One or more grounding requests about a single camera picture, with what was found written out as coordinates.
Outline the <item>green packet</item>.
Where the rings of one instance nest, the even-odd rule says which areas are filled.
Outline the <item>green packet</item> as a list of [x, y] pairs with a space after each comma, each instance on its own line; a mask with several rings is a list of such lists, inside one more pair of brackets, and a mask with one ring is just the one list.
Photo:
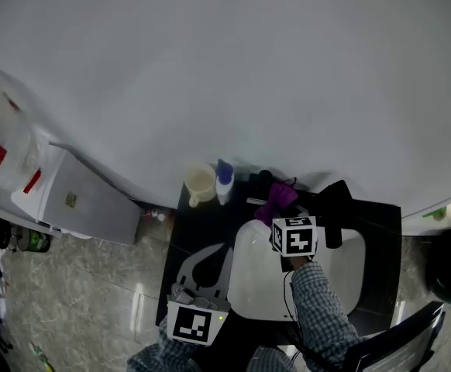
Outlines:
[[51, 366], [46, 354], [43, 352], [43, 350], [35, 345], [34, 343], [29, 343], [29, 348], [31, 351], [35, 354], [35, 356], [40, 360], [41, 364], [44, 367], [45, 372], [55, 372], [54, 368]]

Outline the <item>purple cloth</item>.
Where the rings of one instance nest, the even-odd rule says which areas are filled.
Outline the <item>purple cloth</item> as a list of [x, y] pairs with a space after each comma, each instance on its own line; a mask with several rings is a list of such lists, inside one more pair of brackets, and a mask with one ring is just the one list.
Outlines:
[[274, 215], [284, 211], [297, 199], [298, 193], [291, 185], [282, 181], [274, 181], [270, 186], [266, 204], [255, 211], [254, 218], [261, 221], [265, 226], [270, 226]]

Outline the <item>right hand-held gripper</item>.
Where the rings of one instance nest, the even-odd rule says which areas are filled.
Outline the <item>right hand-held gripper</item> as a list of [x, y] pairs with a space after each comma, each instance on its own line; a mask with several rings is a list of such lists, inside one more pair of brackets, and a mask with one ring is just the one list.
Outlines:
[[270, 226], [270, 246], [278, 255], [283, 273], [294, 269], [290, 258], [307, 257], [311, 260], [318, 247], [315, 218], [309, 216], [309, 211], [301, 205], [295, 205], [294, 209], [297, 217], [274, 218]]

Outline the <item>white sink basin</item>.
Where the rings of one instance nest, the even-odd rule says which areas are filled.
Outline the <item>white sink basin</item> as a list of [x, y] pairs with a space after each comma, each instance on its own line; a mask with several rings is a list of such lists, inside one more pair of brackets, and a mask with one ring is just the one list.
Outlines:
[[[326, 275], [350, 314], [360, 300], [365, 264], [365, 242], [354, 230], [342, 231], [343, 244], [325, 246], [325, 229], [318, 227], [314, 261]], [[295, 319], [290, 288], [292, 272], [283, 273], [278, 255], [271, 249], [271, 230], [258, 220], [245, 223], [236, 235], [227, 298], [232, 310], [246, 319], [291, 322]]]

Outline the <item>clear water jug red label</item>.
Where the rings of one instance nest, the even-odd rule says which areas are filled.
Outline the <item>clear water jug red label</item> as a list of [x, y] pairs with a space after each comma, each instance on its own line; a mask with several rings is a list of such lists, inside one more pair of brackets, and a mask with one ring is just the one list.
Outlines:
[[39, 147], [22, 104], [0, 71], [0, 188], [27, 188], [40, 173]]

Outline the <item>white bottle with blue cap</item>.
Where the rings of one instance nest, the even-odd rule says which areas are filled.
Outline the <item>white bottle with blue cap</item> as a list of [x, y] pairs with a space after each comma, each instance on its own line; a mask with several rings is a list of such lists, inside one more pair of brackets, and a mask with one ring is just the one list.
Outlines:
[[225, 205], [229, 202], [232, 195], [232, 188], [235, 180], [234, 169], [231, 164], [225, 162], [223, 159], [218, 159], [215, 173], [216, 196], [219, 200], [219, 204]]

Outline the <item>green bottle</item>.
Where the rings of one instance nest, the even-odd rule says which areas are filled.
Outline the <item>green bottle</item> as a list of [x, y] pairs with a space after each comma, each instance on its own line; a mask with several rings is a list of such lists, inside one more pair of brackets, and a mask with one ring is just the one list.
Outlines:
[[424, 219], [432, 217], [436, 221], [441, 221], [446, 217], [446, 214], [447, 214], [447, 207], [444, 206], [439, 209], [436, 209], [435, 211], [428, 212], [428, 213], [424, 214], [422, 217]]

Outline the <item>person's plaid shirt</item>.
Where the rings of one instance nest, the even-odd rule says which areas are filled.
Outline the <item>person's plaid shirt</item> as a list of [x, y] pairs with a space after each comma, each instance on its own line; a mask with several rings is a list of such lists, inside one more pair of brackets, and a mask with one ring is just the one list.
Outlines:
[[297, 372], [291, 359], [278, 348], [258, 346], [247, 364], [246, 372]]

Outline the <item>black pot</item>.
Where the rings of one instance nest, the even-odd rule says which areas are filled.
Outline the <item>black pot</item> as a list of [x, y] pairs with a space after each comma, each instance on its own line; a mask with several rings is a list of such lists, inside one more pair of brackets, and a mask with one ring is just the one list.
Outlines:
[[11, 225], [8, 221], [0, 218], [0, 249], [6, 250], [9, 247], [11, 234]]

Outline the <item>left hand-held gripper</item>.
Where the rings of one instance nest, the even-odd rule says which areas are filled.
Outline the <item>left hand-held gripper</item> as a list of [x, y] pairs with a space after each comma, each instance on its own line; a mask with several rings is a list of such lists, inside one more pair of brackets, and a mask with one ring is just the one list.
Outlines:
[[[229, 248], [218, 280], [213, 286], [198, 284], [193, 276], [197, 264], [217, 253], [224, 243], [207, 246], [190, 255], [181, 265], [176, 284], [167, 296], [167, 337], [200, 346], [211, 346], [225, 323], [230, 303], [229, 289], [233, 249]], [[212, 298], [193, 291], [212, 291]]]

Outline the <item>person's left forearm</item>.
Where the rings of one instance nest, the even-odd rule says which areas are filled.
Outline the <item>person's left forearm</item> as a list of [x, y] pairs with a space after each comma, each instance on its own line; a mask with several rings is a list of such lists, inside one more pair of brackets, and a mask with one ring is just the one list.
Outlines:
[[167, 317], [159, 324], [158, 340], [127, 360], [126, 372], [201, 372], [192, 360], [199, 346], [167, 336]]

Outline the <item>black soap dispenser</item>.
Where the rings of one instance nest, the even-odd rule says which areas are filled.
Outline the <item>black soap dispenser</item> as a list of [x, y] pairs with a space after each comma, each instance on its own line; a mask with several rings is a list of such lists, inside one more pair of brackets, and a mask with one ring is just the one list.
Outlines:
[[253, 205], [265, 205], [268, 201], [274, 176], [269, 170], [251, 174], [248, 181], [246, 202]]

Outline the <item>black faucet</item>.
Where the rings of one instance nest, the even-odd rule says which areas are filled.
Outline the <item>black faucet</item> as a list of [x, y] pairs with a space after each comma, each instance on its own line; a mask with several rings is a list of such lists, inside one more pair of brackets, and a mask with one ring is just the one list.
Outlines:
[[328, 249], [341, 247], [342, 226], [349, 219], [349, 207], [353, 198], [344, 180], [324, 188], [316, 196], [318, 213], [325, 228], [325, 244]]

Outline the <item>green labelled can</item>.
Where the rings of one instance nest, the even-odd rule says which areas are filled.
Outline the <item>green labelled can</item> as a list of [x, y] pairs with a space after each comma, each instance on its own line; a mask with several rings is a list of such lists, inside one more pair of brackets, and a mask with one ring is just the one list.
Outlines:
[[46, 253], [50, 248], [50, 235], [24, 228], [17, 241], [22, 252]]

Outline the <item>person's right forearm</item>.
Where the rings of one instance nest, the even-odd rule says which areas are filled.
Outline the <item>person's right forearm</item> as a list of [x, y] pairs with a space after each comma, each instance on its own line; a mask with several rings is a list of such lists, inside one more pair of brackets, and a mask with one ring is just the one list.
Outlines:
[[322, 267], [307, 257], [292, 257], [291, 290], [304, 348], [340, 370], [347, 350], [364, 341], [349, 322]]

